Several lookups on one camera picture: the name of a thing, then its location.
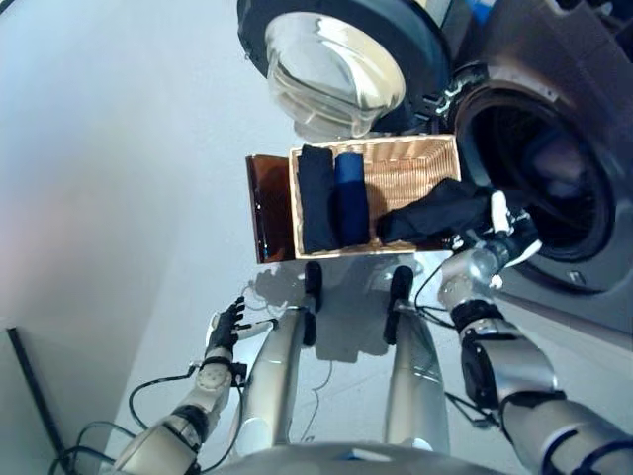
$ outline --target navy blue garment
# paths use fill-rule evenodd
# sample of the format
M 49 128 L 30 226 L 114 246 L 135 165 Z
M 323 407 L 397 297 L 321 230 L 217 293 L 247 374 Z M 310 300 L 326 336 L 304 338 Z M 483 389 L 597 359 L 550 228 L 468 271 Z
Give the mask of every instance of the navy blue garment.
M 304 145 L 298 164 L 297 178 L 304 215 L 304 252 L 339 249 L 334 230 L 332 152 L 329 148 Z
M 527 206 L 523 193 L 505 190 L 507 207 L 513 215 Z M 491 226 L 491 190 L 468 182 L 444 178 L 431 192 L 417 201 L 381 216 L 376 234 L 382 243 L 404 240 L 427 244 L 466 231 L 476 235 Z
M 336 231 L 343 247 L 369 242 L 369 203 L 363 155 L 342 153 L 336 158 Z

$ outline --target black cable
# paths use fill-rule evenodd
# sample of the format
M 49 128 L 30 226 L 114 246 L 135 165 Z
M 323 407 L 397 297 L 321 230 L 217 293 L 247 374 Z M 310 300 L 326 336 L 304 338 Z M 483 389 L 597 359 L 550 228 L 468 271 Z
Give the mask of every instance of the black cable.
M 455 406 L 455 408 L 457 408 L 457 410 L 460 413 L 462 413 L 462 415 L 468 420 L 468 422 L 471 423 L 471 425 L 473 425 L 474 428 L 490 428 L 490 427 L 501 428 L 501 424 L 498 422 L 497 418 L 495 417 L 493 413 L 487 413 L 483 409 L 475 406 L 474 404 L 466 401 L 465 399 L 460 398 L 459 396 L 455 396 L 454 394 L 449 393 L 448 391 L 445 391 L 444 395 L 446 396 L 446 399 L 448 399 L 453 404 L 453 406 Z M 466 406 L 467 408 L 472 409 L 473 411 L 481 415 L 483 418 L 473 419 L 460 406 L 460 404 Z
M 77 445 L 77 446 L 70 447 L 64 450 L 63 452 L 61 452 L 61 454 L 57 458 L 54 459 L 54 461 L 50 465 L 50 468 L 48 469 L 48 475 L 54 475 L 55 471 L 57 470 L 57 466 L 61 463 L 61 461 L 67 458 L 68 456 L 74 455 L 76 453 L 83 453 L 85 455 L 90 455 L 92 458 L 101 460 L 102 462 L 107 463 L 108 465 L 115 464 L 114 458 L 110 458 L 108 455 L 104 455 L 103 453 L 101 453 L 98 450 L 95 450 L 94 448 Z
M 116 425 L 114 423 L 111 423 L 109 421 L 94 421 L 94 422 L 84 426 L 84 428 L 79 432 L 79 435 L 77 436 L 77 441 L 75 442 L 75 446 L 80 446 L 81 445 L 81 440 L 83 439 L 83 437 L 86 434 L 86 432 L 88 430 L 90 430 L 91 428 L 111 428 L 113 430 L 116 430 L 116 431 L 122 433 L 123 435 L 126 435 L 129 438 L 135 438 L 136 437 L 135 433 L 131 432 L 130 430 L 127 430 L 125 427 L 118 426 L 118 425 Z M 72 455 L 71 467 L 73 469 L 74 469 L 76 463 L 77 463 L 77 452 L 73 453 L 73 455 Z
M 313 414 L 310 417 L 310 421 L 308 422 L 308 425 L 306 426 L 306 429 L 304 430 L 304 433 L 302 434 L 301 438 L 299 439 L 299 442 L 307 442 L 308 440 L 306 439 L 306 435 L 308 435 L 308 432 L 310 431 L 310 428 L 313 426 L 313 423 L 315 422 L 315 418 L 317 417 L 317 413 L 318 413 L 318 408 L 320 406 L 320 396 L 318 395 L 318 392 L 323 389 L 325 386 L 327 386 L 327 384 L 329 383 L 329 380 L 332 377 L 332 372 L 334 370 L 334 363 L 332 363 L 331 361 L 329 362 L 329 370 L 327 371 L 327 376 L 325 377 L 325 380 L 320 383 L 318 386 L 312 388 L 312 392 L 315 393 L 315 399 L 316 399 L 316 405 L 315 405 L 315 409 L 313 410 Z
M 2 7 L 5 6 L 6 3 L 0 3 L 0 13 L 2 13 Z M 33 398 L 33 402 L 35 403 L 36 409 L 38 410 L 38 415 L 40 416 L 40 421 L 44 426 L 46 431 L 46 435 L 48 435 L 48 439 L 52 444 L 52 448 L 54 449 L 55 454 L 60 454 L 63 452 L 65 446 L 63 440 L 61 439 L 61 435 L 59 433 L 59 427 L 50 412 L 50 407 L 46 401 L 46 397 L 44 392 L 42 391 L 42 387 L 40 385 L 40 380 L 35 374 L 33 370 L 33 365 L 31 364 L 31 360 L 29 358 L 29 354 L 27 353 L 27 349 L 24 347 L 22 342 L 21 333 L 16 328 L 7 329 L 7 336 L 9 337 L 9 341 L 13 346 L 13 351 L 15 353 L 18 364 L 20 365 L 20 369 L 22 370 L 22 375 L 24 376 L 24 381 L 27 383 L 29 388 L 29 392 L 31 393 L 31 397 Z M 67 460 L 63 460 L 63 468 L 67 470 L 69 465 L 67 464 Z
M 215 470 L 216 468 L 218 468 L 220 465 L 222 465 L 222 463 L 226 460 L 230 452 L 235 447 L 235 443 L 237 442 L 237 438 L 239 437 L 239 431 L 241 430 L 241 423 L 243 422 L 243 419 L 244 419 L 244 401 L 243 401 L 243 396 L 241 394 L 241 389 L 239 388 L 239 386 L 235 386 L 235 389 L 237 389 L 237 394 L 239 394 L 239 413 L 237 416 L 237 430 L 235 431 L 235 435 L 233 436 L 232 441 L 228 445 L 228 449 L 226 450 L 225 454 L 222 457 L 220 457 L 220 460 L 214 463 L 211 467 L 205 468 L 203 471 L 200 472 L 200 475 L 204 473 L 209 473 L 212 470 Z
M 147 424 L 144 423 L 140 419 L 138 414 L 136 413 L 136 410 L 135 410 L 136 393 L 138 393 L 138 391 L 140 391 L 141 389 L 147 388 L 149 386 L 153 386 L 154 384 L 167 383 L 169 381 L 180 381 L 182 379 L 189 379 L 191 378 L 191 375 L 194 374 L 195 370 L 196 370 L 196 366 L 192 364 L 191 366 L 189 366 L 189 369 L 187 370 L 186 374 L 181 374 L 180 376 L 168 376 L 164 378 L 152 379 L 151 381 L 147 381 L 145 383 L 139 384 L 134 389 L 132 389 L 132 392 L 130 393 L 130 396 L 128 397 L 128 407 L 130 408 L 130 414 L 132 415 L 132 419 L 135 420 L 135 422 L 138 424 L 140 428 L 142 428 L 143 430 L 147 430 Z
M 421 287 L 415 293 L 415 298 L 413 299 L 413 304 L 415 305 L 415 308 L 418 310 L 420 316 L 423 317 L 428 322 L 431 322 L 432 324 L 439 325 L 439 326 L 444 327 L 444 328 L 449 329 L 449 330 L 455 330 L 455 326 L 454 325 L 452 325 L 449 322 L 446 322 L 446 321 L 440 319 L 439 317 L 437 317 L 436 315 L 434 315 L 434 314 L 432 314 L 430 312 L 431 310 L 433 310 L 435 312 L 448 312 L 446 309 L 442 309 L 440 307 L 431 307 L 429 305 L 419 305 L 417 303 L 417 299 L 419 298 L 420 294 L 422 293 L 422 290 L 424 290 L 424 288 L 428 285 L 428 283 L 431 281 L 431 279 L 433 277 L 435 277 L 435 274 L 437 274 L 437 272 L 439 272 L 439 269 L 441 269 L 441 268 L 442 268 L 442 266 L 438 265 L 437 268 L 433 272 L 431 272 L 431 275 L 429 275 L 426 278 L 424 283 L 421 285 Z

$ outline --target laundry basket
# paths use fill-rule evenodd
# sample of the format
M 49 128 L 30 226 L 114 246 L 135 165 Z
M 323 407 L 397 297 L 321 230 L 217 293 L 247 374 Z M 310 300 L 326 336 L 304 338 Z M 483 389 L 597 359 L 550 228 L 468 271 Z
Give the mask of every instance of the laundry basket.
M 383 245 L 376 237 L 376 223 L 387 212 L 423 196 L 444 178 L 459 180 L 460 165 L 455 136 L 408 136 L 317 143 L 330 148 L 333 156 L 351 151 L 363 155 L 365 186 L 369 202 L 370 241 L 337 250 L 304 252 L 303 210 L 297 179 L 300 148 L 290 150 L 290 199 L 295 255 L 298 259 L 338 257 L 356 254 L 415 252 L 416 247 L 398 241 Z

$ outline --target black cloth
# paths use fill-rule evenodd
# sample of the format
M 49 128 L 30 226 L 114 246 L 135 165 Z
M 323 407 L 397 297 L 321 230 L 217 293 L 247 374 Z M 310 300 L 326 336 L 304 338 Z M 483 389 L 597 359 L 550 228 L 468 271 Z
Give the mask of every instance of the black cloth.
M 333 219 L 336 181 L 332 152 L 328 148 L 304 145 L 298 164 L 304 252 L 339 249 Z
M 491 190 L 445 178 L 423 198 L 390 211 L 378 220 L 381 242 L 404 240 L 413 244 L 484 231 L 491 226 Z M 518 213 L 527 204 L 522 193 L 505 191 L 507 206 Z

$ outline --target appliance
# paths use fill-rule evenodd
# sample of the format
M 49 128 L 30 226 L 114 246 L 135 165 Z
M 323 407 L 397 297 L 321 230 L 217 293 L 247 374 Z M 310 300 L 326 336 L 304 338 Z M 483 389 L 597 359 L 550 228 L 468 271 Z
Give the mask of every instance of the appliance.
M 239 36 L 305 137 L 454 133 L 464 179 L 532 199 L 543 249 L 504 290 L 633 334 L 628 2 L 453 0 L 441 29 L 422 3 L 242 0 Z

